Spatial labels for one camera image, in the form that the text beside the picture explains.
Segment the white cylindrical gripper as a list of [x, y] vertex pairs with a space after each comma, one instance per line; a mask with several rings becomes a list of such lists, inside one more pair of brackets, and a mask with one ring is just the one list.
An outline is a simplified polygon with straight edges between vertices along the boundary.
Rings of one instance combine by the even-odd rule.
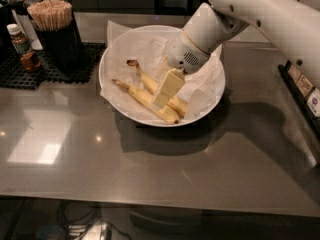
[[165, 55], [167, 63], [177, 69], [173, 68], [163, 75], [153, 95], [152, 104], [160, 108], [164, 107], [185, 84], [183, 72], [196, 73], [210, 58], [210, 54], [201, 51], [183, 30], [167, 44]]

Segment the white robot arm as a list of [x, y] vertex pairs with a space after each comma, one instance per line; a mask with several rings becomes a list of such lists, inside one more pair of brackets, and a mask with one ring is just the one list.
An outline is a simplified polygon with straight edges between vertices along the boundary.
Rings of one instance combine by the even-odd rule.
[[264, 35], [314, 84], [320, 84], [320, 12], [295, 0], [207, 0], [169, 42], [158, 64], [152, 103], [162, 108], [223, 42], [247, 26]]

